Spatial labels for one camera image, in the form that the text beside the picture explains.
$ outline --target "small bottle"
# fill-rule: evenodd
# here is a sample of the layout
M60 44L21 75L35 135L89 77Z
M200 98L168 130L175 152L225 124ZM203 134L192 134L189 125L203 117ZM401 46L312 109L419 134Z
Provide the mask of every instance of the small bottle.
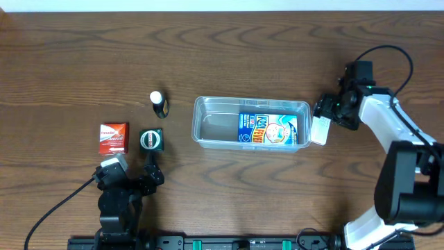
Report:
M153 102L153 110L155 114L160 119L167 117L169 112L169 105L168 101L164 98L164 96L160 94L160 92L158 91L153 91L150 94L150 99Z

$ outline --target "small red box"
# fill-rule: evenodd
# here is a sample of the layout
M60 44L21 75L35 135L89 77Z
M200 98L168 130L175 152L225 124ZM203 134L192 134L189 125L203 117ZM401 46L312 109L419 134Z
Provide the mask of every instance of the small red box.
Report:
M100 125L99 154L128 153L128 123Z

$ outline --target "blue box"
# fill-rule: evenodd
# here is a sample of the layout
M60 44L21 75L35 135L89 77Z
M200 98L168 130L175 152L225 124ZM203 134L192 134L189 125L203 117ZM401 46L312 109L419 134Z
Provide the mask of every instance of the blue box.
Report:
M298 119L295 115L239 113L237 141L295 145Z

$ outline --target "white robotic arm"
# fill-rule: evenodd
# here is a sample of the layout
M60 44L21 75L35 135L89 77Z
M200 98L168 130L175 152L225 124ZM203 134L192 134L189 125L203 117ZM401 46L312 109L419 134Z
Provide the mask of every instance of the white robotic arm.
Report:
M314 115L351 130L366 124L387 153L375 188L375 205L344 226L346 247L378 249L400 231L444 221L444 171L436 158L442 155L443 145L413 123L391 90L376 87L372 62L349 63L339 80L339 94L323 94ZM430 176L430 181L415 182L416 173Z
M388 94L372 94L364 97L359 108L361 121L370 127L386 153L389 152L394 141L410 141L415 145L422 145L423 142L393 112L390 107L390 98L391 96ZM399 105L396 108L410 125L419 130ZM419 131L428 142L431 144L435 142L435 139L424 134L421 130ZM417 228L415 224L405 223L386 225L377 214L375 206L372 206L361 217L345 225L345 243L349 249L367 249L372 244L392 235L395 230L414 231Z

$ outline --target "white bottle cap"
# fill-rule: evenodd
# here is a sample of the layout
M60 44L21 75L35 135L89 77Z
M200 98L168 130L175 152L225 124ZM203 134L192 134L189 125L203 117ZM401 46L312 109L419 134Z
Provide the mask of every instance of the white bottle cap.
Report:
M153 91L150 94L150 99L154 104L159 104L162 102L162 94L160 94L160 92L158 91Z

